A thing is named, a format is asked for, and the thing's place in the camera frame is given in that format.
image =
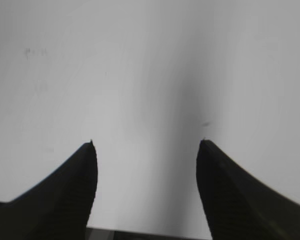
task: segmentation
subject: floor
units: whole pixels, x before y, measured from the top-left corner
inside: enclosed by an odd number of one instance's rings
[[[194,240],[169,236],[150,235],[142,233],[113,231],[96,228],[86,228],[86,240]]]

